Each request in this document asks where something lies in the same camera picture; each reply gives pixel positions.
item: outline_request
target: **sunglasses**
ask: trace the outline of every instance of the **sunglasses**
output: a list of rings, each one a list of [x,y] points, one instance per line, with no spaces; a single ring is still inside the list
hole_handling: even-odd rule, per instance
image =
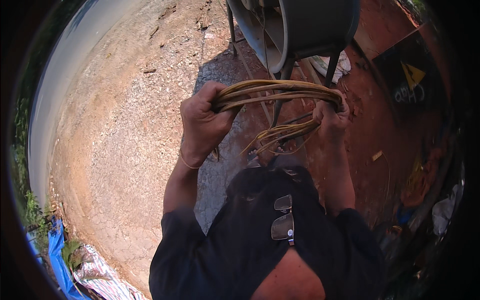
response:
[[[293,232],[295,230],[292,214],[292,196],[286,195],[275,200],[274,209],[288,214],[277,218],[272,223],[270,233],[273,240],[286,240],[290,246],[294,245]]]

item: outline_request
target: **yellow triangle sign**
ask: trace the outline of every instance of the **yellow triangle sign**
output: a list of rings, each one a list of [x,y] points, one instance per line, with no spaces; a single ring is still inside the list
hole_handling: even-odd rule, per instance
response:
[[[425,72],[421,71],[409,64],[401,63],[403,72],[405,72],[405,77],[407,78],[408,86],[410,87],[410,91],[413,91],[413,88],[420,83],[420,81],[425,76]]]

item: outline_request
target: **metal leg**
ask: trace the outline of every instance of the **metal leg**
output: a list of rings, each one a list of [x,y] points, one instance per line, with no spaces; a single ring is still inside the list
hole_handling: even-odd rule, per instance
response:
[[[285,64],[283,65],[283,68],[282,68],[282,75],[280,76],[281,80],[290,79],[290,76],[292,75],[294,63],[295,63],[295,60],[291,60],[291,59],[287,59],[285,61]],[[272,124],[270,124],[270,128],[273,128],[276,126],[276,123],[278,121],[278,116],[280,115],[280,110],[282,109],[282,105],[284,102],[285,100],[275,100],[275,105],[273,107],[273,119],[272,119]]]
[[[237,57],[237,49],[233,45],[235,43],[235,28],[233,27],[233,14],[230,9],[228,1],[225,1],[227,4],[227,15],[228,15],[228,27],[230,28],[230,38],[232,39],[232,48],[233,48],[233,57]]]
[[[336,64],[338,63],[338,57],[340,56],[340,52],[334,53],[330,56],[330,61],[328,63],[327,75],[325,76],[325,87],[330,87],[332,83],[333,74],[335,73]]]

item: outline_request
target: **coil of wire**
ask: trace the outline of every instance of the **coil of wire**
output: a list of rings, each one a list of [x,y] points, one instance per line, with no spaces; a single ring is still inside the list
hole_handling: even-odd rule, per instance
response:
[[[240,97],[243,95],[270,90],[279,91],[281,93],[269,96],[252,97],[249,99],[243,99]],[[270,100],[289,101],[298,98],[311,98],[327,101],[333,104],[336,112],[338,112],[338,110],[340,109],[340,105],[342,104],[342,96],[338,92],[326,88],[322,85],[296,80],[258,79],[242,81],[222,90],[212,101],[212,110],[215,112],[222,112],[231,108],[242,107],[243,105],[249,103]],[[240,154],[245,152],[252,144],[257,141],[261,145],[261,147],[257,149],[257,154],[260,154],[265,150],[272,152],[269,147],[271,147],[273,144],[287,138],[293,138],[308,134],[314,130],[316,131],[317,129],[319,129],[319,124],[313,119],[300,124],[278,125],[258,133],[258,135],[252,140],[252,142],[250,142],[247,147],[245,147],[245,149]],[[310,135],[310,137],[305,140],[305,142],[301,146],[298,146],[296,151],[298,151],[303,145],[305,145],[305,143],[312,136],[313,134]],[[214,150],[213,155],[214,157],[216,156],[217,159],[219,158],[218,148]]]

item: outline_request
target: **road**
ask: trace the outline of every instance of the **road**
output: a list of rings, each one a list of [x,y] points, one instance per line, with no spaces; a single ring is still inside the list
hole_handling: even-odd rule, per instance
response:
[[[28,170],[30,186],[45,205],[49,157],[61,105],[85,58],[105,33],[140,0],[88,0],[69,22],[38,84],[30,119]]]

